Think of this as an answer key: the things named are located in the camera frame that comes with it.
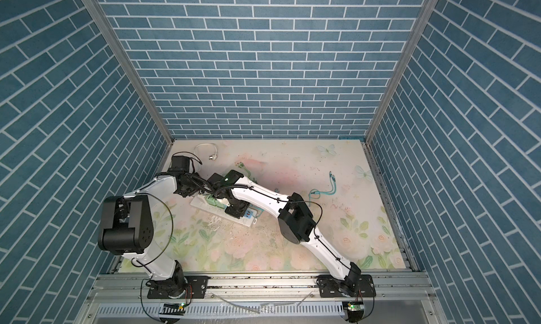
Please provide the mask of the white multicolour power strip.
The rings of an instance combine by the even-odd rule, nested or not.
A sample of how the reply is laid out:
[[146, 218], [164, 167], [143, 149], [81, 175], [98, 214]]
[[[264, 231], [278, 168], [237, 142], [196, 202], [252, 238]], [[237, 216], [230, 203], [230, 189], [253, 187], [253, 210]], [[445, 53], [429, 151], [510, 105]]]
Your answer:
[[249, 207], [245, 214], [241, 218], [235, 218], [231, 215], [228, 215], [225, 210], [229, 206], [226, 199], [215, 199], [210, 195], [197, 195], [190, 202], [192, 207], [198, 208], [207, 213], [211, 213], [223, 219], [226, 219], [230, 222], [236, 222], [238, 224], [244, 225], [245, 227], [250, 228], [256, 219], [259, 217], [259, 211]]

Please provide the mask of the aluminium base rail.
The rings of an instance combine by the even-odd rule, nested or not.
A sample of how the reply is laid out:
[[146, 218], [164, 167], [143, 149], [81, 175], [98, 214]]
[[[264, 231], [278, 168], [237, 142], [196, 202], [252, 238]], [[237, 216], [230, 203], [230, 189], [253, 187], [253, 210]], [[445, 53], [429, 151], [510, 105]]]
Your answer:
[[143, 275], [98, 277], [77, 323], [444, 323], [425, 273], [371, 271], [353, 297], [321, 272], [188, 273], [190, 293], [150, 299]]

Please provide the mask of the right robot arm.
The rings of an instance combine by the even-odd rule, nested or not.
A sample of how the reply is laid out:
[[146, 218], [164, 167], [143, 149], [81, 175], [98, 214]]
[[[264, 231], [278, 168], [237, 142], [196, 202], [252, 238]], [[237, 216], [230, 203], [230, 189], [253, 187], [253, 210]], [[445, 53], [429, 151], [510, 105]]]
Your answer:
[[340, 293], [350, 297], [359, 295], [362, 270], [324, 237], [309, 208], [310, 203], [301, 195], [271, 191], [235, 170], [225, 176], [213, 174], [207, 186], [213, 197], [228, 201], [226, 211], [231, 215], [239, 215], [249, 205], [271, 214], [278, 220], [284, 238], [308, 249], [327, 268]]

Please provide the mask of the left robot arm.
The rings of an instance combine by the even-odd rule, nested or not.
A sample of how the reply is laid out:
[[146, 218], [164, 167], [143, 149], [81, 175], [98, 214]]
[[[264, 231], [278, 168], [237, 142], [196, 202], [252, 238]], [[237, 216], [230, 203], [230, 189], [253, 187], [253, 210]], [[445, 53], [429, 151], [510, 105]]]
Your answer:
[[179, 194], [190, 197], [199, 191], [192, 181], [196, 175], [195, 164], [202, 161], [186, 151], [171, 156], [169, 169], [158, 173], [142, 187], [124, 195], [105, 198], [102, 204], [98, 231], [98, 246], [143, 269], [148, 280], [150, 299], [203, 299], [209, 278], [185, 277], [181, 264], [165, 254], [165, 248], [154, 241], [152, 205], [163, 206], [166, 197]]

